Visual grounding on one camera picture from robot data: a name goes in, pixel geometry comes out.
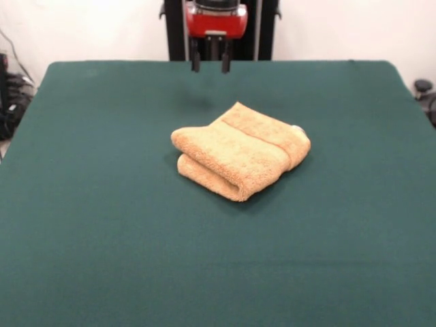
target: folded towel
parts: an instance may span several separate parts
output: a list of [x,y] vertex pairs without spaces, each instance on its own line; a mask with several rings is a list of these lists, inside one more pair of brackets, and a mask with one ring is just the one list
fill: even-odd
[[183,153],[177,162],[181,175],[238,202],[295,168],[311,148],[298,126],[240,103],[209,126],[174,131],[171,140]]

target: green table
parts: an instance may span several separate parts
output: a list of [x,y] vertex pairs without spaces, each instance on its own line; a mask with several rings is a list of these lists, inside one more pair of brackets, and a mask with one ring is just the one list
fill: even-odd
[[[51,65],[0,166],[2,326],[436,326],[436,134],[386,62]],[[245,203],[173,130],[235,101],[303,127]]]

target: cable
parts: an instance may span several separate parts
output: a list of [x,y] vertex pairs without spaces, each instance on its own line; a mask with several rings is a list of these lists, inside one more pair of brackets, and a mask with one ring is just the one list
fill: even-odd
[[0,28],[0,34],[1,36],[3,36],[3,38],[10,44],[11,48],[12,48],[12,53],[14,54],[14,57],[18,63],[18,65],[20,66],[21,70],[26,74],[27,78],[34,83],[32,77],[30,76],[29,72],[27,71],[27,69],[21,64],[20,59],[18,58],[18,55],[16,54],[16,50],[15,50],[15,45],[13,43],[13,41],[5,34],[5,32],[3,32]]

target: red robot part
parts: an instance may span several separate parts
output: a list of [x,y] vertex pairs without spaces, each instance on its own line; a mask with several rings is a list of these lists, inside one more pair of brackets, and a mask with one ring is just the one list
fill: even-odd
[[240,5],[231,14],[202,12],[192,4],[186,6],[186,22],[190,37],[222,35],[226,39],[240,39],[247,28],[247,21],[248,13],[245,5]]

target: white wall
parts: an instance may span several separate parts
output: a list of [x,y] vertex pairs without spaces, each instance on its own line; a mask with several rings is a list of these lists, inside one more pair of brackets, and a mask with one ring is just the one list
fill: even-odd
[[[163,0],[0,0],[0,27],[40,82],[53,61],[168,60]],[[436,82],[436,1],[281,0],[274,59],[387,59]],[[0,48],[7,48],[0,39]]]

